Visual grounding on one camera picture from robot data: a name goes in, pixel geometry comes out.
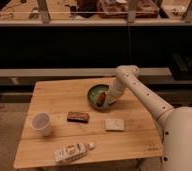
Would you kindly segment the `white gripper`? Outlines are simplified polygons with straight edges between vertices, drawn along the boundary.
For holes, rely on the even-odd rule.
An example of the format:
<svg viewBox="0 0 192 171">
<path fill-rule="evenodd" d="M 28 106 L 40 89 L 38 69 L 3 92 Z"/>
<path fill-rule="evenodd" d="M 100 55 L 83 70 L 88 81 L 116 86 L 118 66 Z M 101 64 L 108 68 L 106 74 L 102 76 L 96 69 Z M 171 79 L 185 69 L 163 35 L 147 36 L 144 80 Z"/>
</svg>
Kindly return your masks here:
<svg viewBox="0 0 192 171">
<path fill-rule="evenodd" d="M 109 97 L 107 98 L 107 104 L 113 105 L 116 102 L 116 99 L 124 94 L 125 89 L 126 86 L 119 79 L 114 79 L 109 88 Z"/>
</svg>

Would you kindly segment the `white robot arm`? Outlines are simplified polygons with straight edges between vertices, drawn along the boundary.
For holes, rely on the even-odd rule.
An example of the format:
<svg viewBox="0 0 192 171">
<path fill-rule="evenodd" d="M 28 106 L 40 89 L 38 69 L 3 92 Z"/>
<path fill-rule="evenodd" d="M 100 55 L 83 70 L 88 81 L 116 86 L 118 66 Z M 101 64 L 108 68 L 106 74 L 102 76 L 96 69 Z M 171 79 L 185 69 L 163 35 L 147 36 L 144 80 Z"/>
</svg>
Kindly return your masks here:
<svg viewBox="0 0 192 171">
<path fill-rule="evenodd" d="M 118 66 L 108 102 L 114 103 L 128 88 L 164 131 L 162 171 L 192 171 L 192 107 L 174 108 L 140 82 L 138 75 L 135 65 Z"/>
</svg>

